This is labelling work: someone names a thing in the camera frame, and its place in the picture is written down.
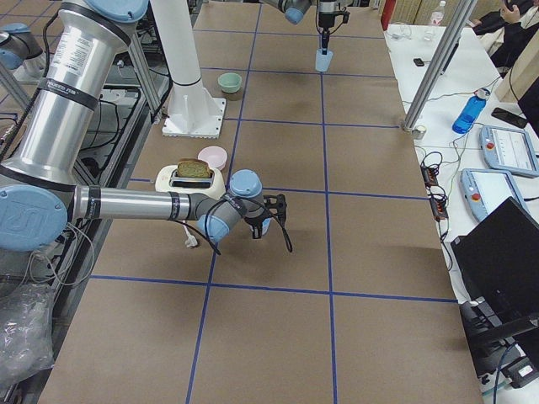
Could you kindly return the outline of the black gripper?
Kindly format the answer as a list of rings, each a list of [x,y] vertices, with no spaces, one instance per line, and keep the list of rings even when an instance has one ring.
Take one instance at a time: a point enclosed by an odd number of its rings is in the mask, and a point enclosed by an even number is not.
[[[247,208],[245,222],[251,226],[252,238],[263,236],[263,221],[267,218],[275,220],[281,227],[286,226],[286,197],[283,194],[259,194],[256,197],[244,198]]]

